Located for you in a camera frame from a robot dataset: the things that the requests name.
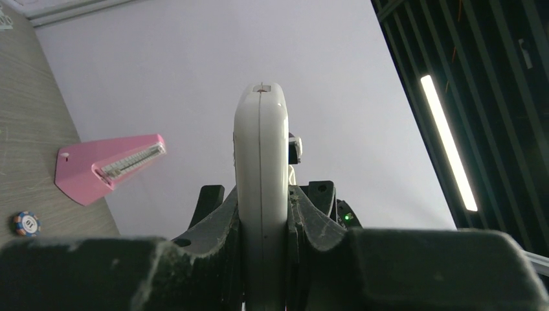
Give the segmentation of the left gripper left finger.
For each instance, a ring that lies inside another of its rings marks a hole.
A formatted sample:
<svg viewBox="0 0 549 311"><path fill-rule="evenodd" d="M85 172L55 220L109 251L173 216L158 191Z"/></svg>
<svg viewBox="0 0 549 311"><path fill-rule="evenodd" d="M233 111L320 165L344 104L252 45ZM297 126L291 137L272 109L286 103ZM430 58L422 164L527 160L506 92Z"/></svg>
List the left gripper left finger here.
<svg viewBox="0 0 549 311"><path fill-rule="evenodd" d="M237 194L174 240L21 238L1 248L2 310L239 310Z"/></svg>

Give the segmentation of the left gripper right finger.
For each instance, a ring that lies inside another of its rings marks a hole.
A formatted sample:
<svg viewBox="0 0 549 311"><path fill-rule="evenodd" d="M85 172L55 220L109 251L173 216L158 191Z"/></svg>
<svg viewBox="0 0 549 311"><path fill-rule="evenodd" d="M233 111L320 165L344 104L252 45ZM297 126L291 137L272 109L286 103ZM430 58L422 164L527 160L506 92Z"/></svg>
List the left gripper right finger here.
<svg viewBox="0 0 549 311"><path fill-rule="evenodd" d="M288 310L547 310L520 246L498 231L343 228L289 188Z"/></svg>

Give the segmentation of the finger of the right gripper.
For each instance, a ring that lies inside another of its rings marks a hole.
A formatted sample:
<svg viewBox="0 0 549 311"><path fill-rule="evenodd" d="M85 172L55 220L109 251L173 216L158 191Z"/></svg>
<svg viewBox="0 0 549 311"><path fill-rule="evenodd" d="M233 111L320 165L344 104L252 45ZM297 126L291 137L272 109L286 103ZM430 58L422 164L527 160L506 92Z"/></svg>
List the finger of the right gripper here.
<svg viewBox="0 0 549 311"><path fill-rule="evenodd" d="M192 219L188 228L192 228L223 202L225 188L223 185L204 185L201 187Z"/></svg>
<svg viewBox="0 0 549 311"><path fill-rule="evenodd" d="M335 186L332 181L310 181L300 188L320 212L335 219Z"/></svg>

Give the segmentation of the white remote control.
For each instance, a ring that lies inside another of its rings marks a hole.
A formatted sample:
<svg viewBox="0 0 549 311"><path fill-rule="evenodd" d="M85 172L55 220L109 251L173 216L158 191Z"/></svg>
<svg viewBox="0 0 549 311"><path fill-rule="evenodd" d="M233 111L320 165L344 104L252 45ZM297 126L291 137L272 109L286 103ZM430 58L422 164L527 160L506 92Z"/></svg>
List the white remote control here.
<svg viewBox="0 0 549 311"><path fill-rule="evenodd" d="M246 310L285 310L289 126L275 82L245 89L233 143Z"/></svg>

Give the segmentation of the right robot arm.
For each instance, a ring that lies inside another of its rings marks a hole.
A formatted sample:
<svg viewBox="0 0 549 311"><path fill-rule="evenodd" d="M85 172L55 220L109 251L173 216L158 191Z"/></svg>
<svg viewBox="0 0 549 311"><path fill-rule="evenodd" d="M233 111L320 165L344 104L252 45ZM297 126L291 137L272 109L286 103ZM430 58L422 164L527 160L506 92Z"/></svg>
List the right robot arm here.
<svg viewBox="0 0 549 311"><path fill-rule="evenodd" d="M310 181L300 186L311 203L334 222L343 228L361 227L353 209L344 200L337 198L336 188L332 181ZM188 228L195 226L223 202L225 188L223 185L202 186L193 217Z"/></svg>

